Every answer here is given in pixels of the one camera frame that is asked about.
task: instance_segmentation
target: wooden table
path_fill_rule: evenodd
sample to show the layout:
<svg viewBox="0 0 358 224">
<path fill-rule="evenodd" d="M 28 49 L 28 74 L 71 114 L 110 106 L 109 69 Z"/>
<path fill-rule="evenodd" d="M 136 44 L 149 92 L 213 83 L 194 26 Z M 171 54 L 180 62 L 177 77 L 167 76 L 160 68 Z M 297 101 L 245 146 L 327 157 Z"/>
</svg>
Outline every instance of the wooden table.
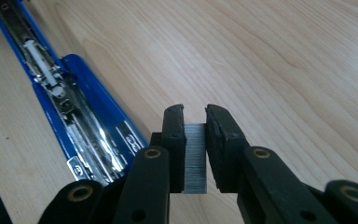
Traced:
<svg viewBox="0 0 358 224">
<path fill-rule="evenodd" d="M 358 0 L 25 2 L 60 56 L 85 58 L 148 139 L 163 110 L 227 108 L 252 145 L 301 181 L 358 182 Z M 36 223 L 74 181 L 30 82 L 0 32 L 0 194 Z M 172 195 L 171 223 L 241 223 L 209 172 L 207 195 Z"/>
</svg>

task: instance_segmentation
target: metal stapler mechanism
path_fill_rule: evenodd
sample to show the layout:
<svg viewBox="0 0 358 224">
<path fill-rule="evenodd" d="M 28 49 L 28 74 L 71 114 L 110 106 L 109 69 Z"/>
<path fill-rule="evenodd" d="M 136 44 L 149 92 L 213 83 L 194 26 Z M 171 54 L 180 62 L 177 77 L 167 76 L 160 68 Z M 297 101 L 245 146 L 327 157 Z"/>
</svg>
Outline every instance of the metal stapler mechanism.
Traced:
<svg viewBox="0 0 358 224">
<path fill-rule="evenodd" d="M 76 55 L 61 60 L 21 1 L 0 0 L 0 28 L 30 78 L 76 180 L 112 183 L 145 140 Z"/>
</svg>

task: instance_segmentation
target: bolt hole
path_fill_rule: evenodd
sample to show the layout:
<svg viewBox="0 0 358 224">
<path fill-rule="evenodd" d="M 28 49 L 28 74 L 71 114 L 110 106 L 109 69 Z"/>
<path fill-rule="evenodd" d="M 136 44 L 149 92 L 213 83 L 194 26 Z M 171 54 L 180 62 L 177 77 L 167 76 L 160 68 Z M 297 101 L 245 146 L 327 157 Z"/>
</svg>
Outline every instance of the bolt hole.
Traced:
<svg viewBox="0 0 358 224">
<path fill-rule="evenodd" d="M 146 212 L 144 210 L 136 210 L 132 213 L 131 218 L 134 222 L 141 222 L 146 219 Z"/>
<path fill-rule="evenodd" d="M 358 189 L 351 186 L 342 186 L 339 191 L 348 199 L 358 203 Z"/>
<path fill-rule="evenodd" d="M 82 202 L 92 194 L 92 187 L 81 185 L 72 188 L 68 193 L 68 200 L 74 203 Z"/>
<path fill-rule="evenodd" d="M 1 9 L 2 10 L 8 10 L 8 4 L 2 4 Z"/>
<path fill-rule="evenodd" d="M 159 157 L 159 155 L 161 155 L 161 152 L 159 150 L 156 149 L 148 149 L 145 152 L 145 157 L 149 158 L 149 159 L 154 159 Z"/>
<path fill-rule="evenodd" d="M 307 221 L 316 221 L 316 216 L 315 214 L 313 214 L 312 212 L 308 211 L 308 210 L 302 210 L 300 212 L 300 215 L 306 219 Z"/>
<path fill-rule="evenodd" d="M 254 154 L 255 156 L 257 156 L 258 158 L 262 158 L 262 159 L 266 159 L 266 158 L 268 158 L 268 157 L 271 155 L 268 151 L 266 151 L 266 150 L 263 149 L 263 148 L 257 148 L 257 149 L 255 149 L 255 150 L 253 151 L 253 154 Z"/>
</svg>

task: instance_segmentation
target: wood grain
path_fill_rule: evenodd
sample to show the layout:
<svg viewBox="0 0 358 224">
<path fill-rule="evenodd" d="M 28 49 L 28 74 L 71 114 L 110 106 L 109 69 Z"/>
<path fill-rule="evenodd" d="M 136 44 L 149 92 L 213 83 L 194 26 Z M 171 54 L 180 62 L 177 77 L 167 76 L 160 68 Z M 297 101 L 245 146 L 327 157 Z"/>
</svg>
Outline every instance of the wood grain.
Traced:
<svg viewBox="0 0 358 224">
<path fill-rule="evenodd" d="M 301 181 L 358 182 L 358 1 L 25 2 L 59 55 L 86 59 L 148 138 L 162 112 L 227 108 L 252 145 Z M 36 223 L 73 181 L 31 86 L 0 33 L 0 193 Z M 236 195 L 173 195 L 171 223 L 241 223 Z"/>
</svg>

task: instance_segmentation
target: blue stapler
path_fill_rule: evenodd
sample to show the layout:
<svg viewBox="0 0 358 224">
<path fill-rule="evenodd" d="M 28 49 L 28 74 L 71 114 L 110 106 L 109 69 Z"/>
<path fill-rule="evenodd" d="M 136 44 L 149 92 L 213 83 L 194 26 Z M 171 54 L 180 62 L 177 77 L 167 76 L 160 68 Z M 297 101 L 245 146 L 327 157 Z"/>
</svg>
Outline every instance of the blue stapler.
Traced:
<svg viewBox="0 0 358 224">
<path fill-rule="evenodd" d="M 58 58 L 21 0 L 0 0 L 0 28 L 16 53 L 76 180 L 108 185 L 146 141 L 77 55 Z"/>
</svg>

